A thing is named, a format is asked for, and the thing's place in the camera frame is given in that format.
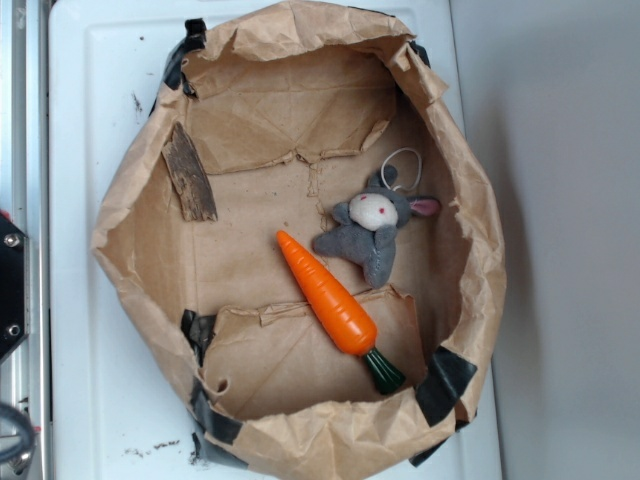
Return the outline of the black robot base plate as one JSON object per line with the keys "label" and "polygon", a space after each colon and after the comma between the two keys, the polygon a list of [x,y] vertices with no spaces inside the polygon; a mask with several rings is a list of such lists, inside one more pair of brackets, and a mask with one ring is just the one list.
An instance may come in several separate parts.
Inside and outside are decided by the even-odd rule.
{"label": "black robot base plate", "polygon": [[1,211],[1,362],[26,335],[26,240],[24,233]]}

